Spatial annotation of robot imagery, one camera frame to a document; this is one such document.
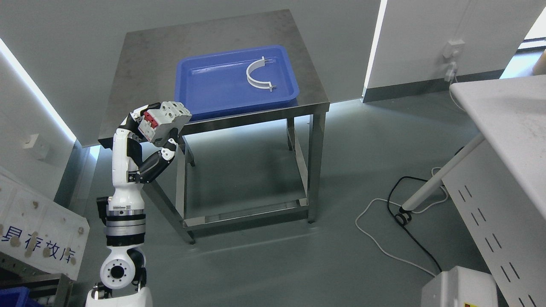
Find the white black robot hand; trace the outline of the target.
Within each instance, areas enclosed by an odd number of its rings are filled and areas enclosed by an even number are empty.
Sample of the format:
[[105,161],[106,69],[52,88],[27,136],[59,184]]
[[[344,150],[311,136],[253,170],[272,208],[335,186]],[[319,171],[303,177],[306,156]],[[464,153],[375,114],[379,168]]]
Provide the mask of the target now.
[[[179,145],[173,138],[162,147],[156,147],[139,132],[146,106],[131,111],[113,136],[112,183],[115,192],[109,210],[144,210],[143,185],[154,181],[176,155]],[[177,128],[172,128],[170,135],[178,136]]]

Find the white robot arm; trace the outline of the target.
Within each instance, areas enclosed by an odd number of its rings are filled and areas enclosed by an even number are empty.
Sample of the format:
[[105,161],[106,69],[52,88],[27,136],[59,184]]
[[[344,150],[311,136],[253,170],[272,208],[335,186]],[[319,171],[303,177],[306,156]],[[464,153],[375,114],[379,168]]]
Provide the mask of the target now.
[[99,271],[101,281],[88,292],[84,306],[151,307],[151,290],[146,286],[146,258],[140,248],[145,240],[144,211],[109,210],[111,199],[97,198],[110,254]]

